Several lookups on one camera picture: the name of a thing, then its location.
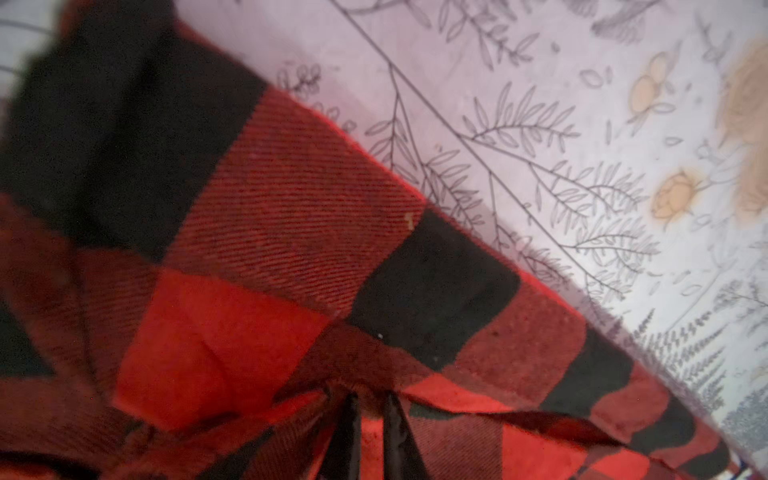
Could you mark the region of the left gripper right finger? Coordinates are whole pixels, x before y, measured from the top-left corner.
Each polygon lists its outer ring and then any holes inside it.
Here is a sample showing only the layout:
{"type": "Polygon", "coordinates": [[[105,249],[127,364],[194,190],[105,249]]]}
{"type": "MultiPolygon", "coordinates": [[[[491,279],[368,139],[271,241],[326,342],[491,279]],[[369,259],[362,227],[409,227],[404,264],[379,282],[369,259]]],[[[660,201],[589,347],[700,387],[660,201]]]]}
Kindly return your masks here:
{"type": "Polygon", "coordinates": [[[429,480],[402,405],[396,395],[387,395],[383,410],[385,480],[429,480]]]}

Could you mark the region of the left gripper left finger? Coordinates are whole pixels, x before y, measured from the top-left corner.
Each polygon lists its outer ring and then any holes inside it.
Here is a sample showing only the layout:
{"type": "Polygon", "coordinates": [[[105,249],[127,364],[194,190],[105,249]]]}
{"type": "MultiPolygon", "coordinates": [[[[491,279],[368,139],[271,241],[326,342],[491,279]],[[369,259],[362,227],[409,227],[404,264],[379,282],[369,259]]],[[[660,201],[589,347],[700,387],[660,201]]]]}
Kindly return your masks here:
{"type": "Polygon", "coordinates": [[[317,478],[325,480],[359,480],[361,463],[361,413],[358,396],[345,399],[337,418],[317,478]]]}

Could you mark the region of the red black plaid shirt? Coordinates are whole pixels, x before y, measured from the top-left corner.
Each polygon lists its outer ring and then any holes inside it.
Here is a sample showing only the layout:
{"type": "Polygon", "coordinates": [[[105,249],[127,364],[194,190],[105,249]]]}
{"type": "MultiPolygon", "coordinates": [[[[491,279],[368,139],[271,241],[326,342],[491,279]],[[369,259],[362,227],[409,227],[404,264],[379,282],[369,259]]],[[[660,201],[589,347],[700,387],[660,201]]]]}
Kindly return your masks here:
{"type": "Polygon", "coordinates": [[[719,479],[728,444],[169,1],[71,1],[1,137],[1,474],[719,479]]]}

